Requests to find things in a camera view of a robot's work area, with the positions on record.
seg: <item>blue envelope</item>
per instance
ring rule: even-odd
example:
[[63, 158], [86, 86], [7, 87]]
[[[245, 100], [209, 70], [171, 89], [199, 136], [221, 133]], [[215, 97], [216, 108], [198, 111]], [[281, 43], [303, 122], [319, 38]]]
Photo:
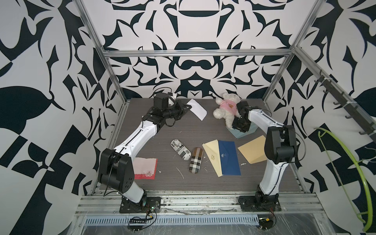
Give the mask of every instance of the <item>blue envelope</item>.
[[235, 142], [218, 141], [219, 156], [223, 175], [240, 175], [238, 155], [236, 154]]

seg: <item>metal base plate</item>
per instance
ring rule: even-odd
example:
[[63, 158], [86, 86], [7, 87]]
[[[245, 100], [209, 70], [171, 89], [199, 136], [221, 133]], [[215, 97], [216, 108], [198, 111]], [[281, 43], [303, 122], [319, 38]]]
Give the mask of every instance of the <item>metal base plate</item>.
[[239, 197], [239, 204], [242, 211], [252, 211], [252, 212], [259, 212], [259, 211], [269, 211], [270, 208], [273, 211], [281, 211], [281, 206], [279, 201], [276, 202], [269, 202], [269, 203], [262, 203], [260, 205], [256, 205], [256, 199], [254, 196], [240, 196]]
[[[161, 198], [160, 197], [148, 197], [146, 200], [146, 205], [149, 205], [150, 207], [155, 206], [157, 202], [157, 207], [158, 209], [161, 208]], [[125, 197], [121, 199], [121, 205], [120, 205], [120, 210], [119, 213], [121, 214], [128, 214], [128, 213], [146, 213], [148, 210], [148, 207], [140, 207], [136, 205], [135, 203], [127, 200]]]

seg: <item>debris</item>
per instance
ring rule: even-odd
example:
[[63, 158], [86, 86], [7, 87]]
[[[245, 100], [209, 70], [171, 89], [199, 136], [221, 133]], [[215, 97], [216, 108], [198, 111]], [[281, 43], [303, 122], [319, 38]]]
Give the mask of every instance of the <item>debris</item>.
[[183, 177], [183, 179], [184, 179], [184, 176], [183, 176], [183, 174], [180, 172], [180, 170], [179, 169], [177, 169], [178, 171], [179, 171], [179, 173], [182, 175], [182, 177]]

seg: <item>white scrap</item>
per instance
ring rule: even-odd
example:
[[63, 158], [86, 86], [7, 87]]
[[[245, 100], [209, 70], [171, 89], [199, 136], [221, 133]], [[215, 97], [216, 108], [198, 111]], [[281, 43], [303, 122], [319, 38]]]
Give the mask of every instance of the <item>white scrap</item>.
[[184, 179], [184, 176], [183, 176], [183, 174], [180, 172], [180, 170], [179, 169], [177, 169], [178, 171], [179, 171], [179, 173], [182, 175], [182, 177], [183, 177], [183, 179]]
[[191, 112], [193, 112], [201, 121], [204, 120], [208, 112], [197, 101], [191, 99], [187, 104], [192, 106], [190, 109]]

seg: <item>green cable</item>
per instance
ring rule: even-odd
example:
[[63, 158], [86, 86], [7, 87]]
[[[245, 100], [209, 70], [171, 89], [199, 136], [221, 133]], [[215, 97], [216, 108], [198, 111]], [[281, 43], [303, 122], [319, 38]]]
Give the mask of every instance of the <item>green cable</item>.
[[[321, 142], [321, 144], [323, 145], [323, 147], [324, 147], [324, 149], [325, 149], [325, 152], [326, 152], [326, 154], [327, 154], [327, 156], [328, 156], [328, 158], [329, 158], [329, 160], [330, 160], [330, 162], [331, 162], [331, 164], [332, 164], [332, 166], [333, 166], [333, 169], [334, 169], [334, 171], [335, 171], [335, 173], [336, 173], [336, 175], [337, 175], [337, 177], [338, 177], [338, 181], [339, 181], [340, 184], [342, 185], [342, 188], [343, 188], [343, 190], [345, 191], [345, 194], [346, 194], [346, 196], [347, 196], [347, 199], [349, 200], [349, 202], [350, 202], [350, 204], [351, 204], [351, 206], [352, 206], [352, 208], [353, 208], [353, 210], [354, 210], [354, 212], [355, 212], [357, 218], [358, 218], [361, 222], [365, 223], [365, 221], [362, 219], [361, 215], [363, 215], [363, 214], [368, 214], [367, 223], [366, 223], [366, 225], [365, 225], [364, 228], [363, 228], [363, 232], [366, 232], [366, 231], [371, 227], [371, 225], [372, 225], [372, 219], [373, 219], [373, 208], [372, 208], [372, 200], [371, 200], [370, 190], [369, 190], [369, 188], [368, 188], [368, 183], [367, 183], [367, 180], [366, 180], [366, 178], [365, 178], [365, 176], [364, 176], [364, 174], [363, 174], [363, 171], [362, 171], [362, 169], [360, 168], [360, 166], [359, 166], [359, 164], [358, 164], [358, 161], [355, 159], [354, 155], [350, 152], [350, 150], [346, 147], [346, 145], [345, 145], [342, 141], [340, 141], [340, 139], [338, 139], [337, 136], [335, 136], [332, 132], [330, 132], [330, 131], [328, 131], [328, 130], [326, 130], [326, 129], [324, 129], [324, 128], [321, 128], [321, 127], [317, 127], [317, 128], [315, 128], [315, 129], [319, 129], [319, 130], [323, 130], [323, 131], [324, 131], [324, 134], [322, 134], [322, 135], [320, 135], [320, 131], [318, 132], [318, 138], [320, 139], [320, 142]], [[341, 178], [340, 178], [340, 176], [339, 176], [339, 174], [338, 174], [338, 172], [337, 172], [337, 169], [334, 167], [334, 164], [333, 164], [333, 162], [332, 162], [332, 159], [330, 158], [329, 153], [328, 153], [327, 149], [325, 148], [325, 145], [324, 145], [323, 141], [321, 140], [321, 137], [323, 137], [323, 136], [325, 135], [325, 133], [330, 134], [330, 136], [333, 137], [333, 138], [334, 138], [334, 139], [335, 139], [335, 140], [341, 145], [341, 147], [343, 148], [343, 150], [347, 153], [347, 155], [348, 155], [348, 156], [350, 157], [350, 159], [353, 161], [353, 163], [354, 163], [356, 169], [358, 170], [358, 173], [359, 173], [359, 175], [360, 175], [360, 178], [362, 179], [362, 183], [363, 183], [363, 187], [364, 187], [364, 191], [365, 191], [365, 196], [366, 196], [366, 198], [367, 198], [367, 209], [368, 209], [367, 212], [361, 212], [361, 213], [357, 213], [357, 212], [356, 212], [356, 209], [355, 209], [355, 207], [354, 207], [354, 205], [353, 205], [353, 203], [352, 203], [352, 201], [351, 201], [349, 195], [347, 194], [347, 191], [346, 191], [344, 185], [342, 184], [342, 180], [341, 180]]]

